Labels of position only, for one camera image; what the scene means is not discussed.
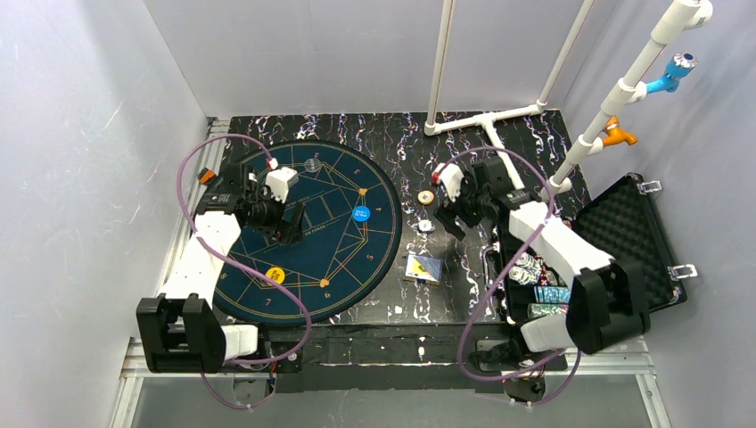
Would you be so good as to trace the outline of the white poker chip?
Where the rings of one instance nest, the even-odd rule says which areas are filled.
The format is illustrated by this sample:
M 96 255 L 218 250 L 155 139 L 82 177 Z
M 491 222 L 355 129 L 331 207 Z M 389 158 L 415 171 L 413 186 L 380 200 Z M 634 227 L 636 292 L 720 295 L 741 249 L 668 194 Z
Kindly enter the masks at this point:
M 434 226 L 430 220 L 423 219 L 417 223 L 417 229 L 422 233 L 431 233 L 434 230 Z

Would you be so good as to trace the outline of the clear dealer button disc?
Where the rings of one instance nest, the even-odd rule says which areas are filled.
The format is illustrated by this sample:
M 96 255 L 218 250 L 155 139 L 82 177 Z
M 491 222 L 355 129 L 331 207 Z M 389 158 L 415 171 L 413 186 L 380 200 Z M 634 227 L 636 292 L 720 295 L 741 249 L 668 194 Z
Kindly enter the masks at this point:
M 309 158 L 304 162 L 304 168 L 308 173 L 317 173 L 322 166 L 323 163 L 318 158 Z

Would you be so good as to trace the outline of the blue dealer button disc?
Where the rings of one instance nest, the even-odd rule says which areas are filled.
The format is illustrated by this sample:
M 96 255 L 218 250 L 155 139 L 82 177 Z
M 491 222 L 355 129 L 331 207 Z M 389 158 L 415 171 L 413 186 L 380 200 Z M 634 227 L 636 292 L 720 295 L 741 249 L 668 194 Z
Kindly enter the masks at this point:
M 351 217 L 356 222 L 364 223 L 371 217 L 371 210 L 365 205 L 358 205 L 352 210 Z

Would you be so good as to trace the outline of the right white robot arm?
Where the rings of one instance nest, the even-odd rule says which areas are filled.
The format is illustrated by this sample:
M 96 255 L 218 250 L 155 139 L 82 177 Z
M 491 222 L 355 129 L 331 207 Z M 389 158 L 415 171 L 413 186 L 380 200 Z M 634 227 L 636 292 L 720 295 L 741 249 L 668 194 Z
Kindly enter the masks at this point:
M 503 160 L 494 156 L 461 170 L 448 162 L 431 175 L 445 198 L 434 216 L 457 239 L 483 219 L 521 241 L 556 271 L 570 291 L 565 313 L 516 325 L 495 355 L 512 359 L 575 347 L 594 354 L 646 333 L 650 310 L 640 263 L 615 259 L 578 236 L 536 195 L 516 187 Z

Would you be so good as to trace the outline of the yellow dealer button disc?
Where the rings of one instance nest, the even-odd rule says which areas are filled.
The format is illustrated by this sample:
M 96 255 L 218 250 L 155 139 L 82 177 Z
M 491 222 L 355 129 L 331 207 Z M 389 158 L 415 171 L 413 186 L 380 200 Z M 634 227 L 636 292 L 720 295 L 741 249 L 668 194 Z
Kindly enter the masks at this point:
M 278 266 L 270 267 L 265 276 L 277 284 L 283 284 L 286 278 L 285 271 Z

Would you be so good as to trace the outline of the yellow poker chip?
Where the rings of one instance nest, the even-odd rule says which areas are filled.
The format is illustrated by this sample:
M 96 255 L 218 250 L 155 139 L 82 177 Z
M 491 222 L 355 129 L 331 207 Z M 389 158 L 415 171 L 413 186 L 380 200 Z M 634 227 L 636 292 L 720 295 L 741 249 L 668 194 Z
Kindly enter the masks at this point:
M 417 194 L 416 199 L 423 206 L 427 206 L 433 203 L 433 201 L 435 200 L 435 195 L 431 190 L 422 190 Z

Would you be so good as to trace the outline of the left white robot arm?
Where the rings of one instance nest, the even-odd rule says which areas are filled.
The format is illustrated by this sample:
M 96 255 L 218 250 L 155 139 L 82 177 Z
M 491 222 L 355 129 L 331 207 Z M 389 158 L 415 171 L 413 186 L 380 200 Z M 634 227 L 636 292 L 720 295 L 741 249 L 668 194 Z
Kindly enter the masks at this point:
M 255 325 L 221 325 L 212 310 L 225 257 L 248 228 L 281 243 L 302 237 L 304 205 L 284 218 L 298 181 L 295 169 L 275 166 L 263 175 L 243 163 L 219 173 L 204 169 L 207 186 L 190 219 L 193 234 L 157 296 L 143 298 L 136 320 L 146 364 L 153 373 L 216 373 L 226 362 L 250 358 L 259 348 Z

